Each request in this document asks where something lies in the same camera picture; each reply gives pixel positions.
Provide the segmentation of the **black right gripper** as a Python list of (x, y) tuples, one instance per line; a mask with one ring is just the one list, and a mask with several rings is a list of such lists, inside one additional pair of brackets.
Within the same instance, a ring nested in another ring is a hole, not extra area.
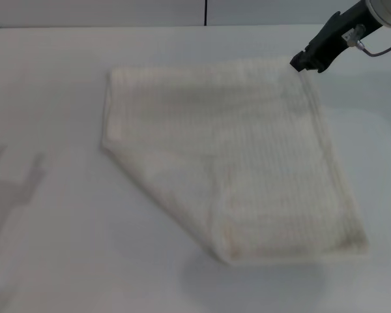
[(289, 64), (296, 71), (324, 72), (333, 60), (348, 48), (347, 41), (342, 36), (357, 25), (363, 25), (365, 28), (362, 38), (382, 27), (369, 11), (365, 1), (359, 1), (344, 13), (338, 11), (333, 14), (304, 52), (296, 54)]

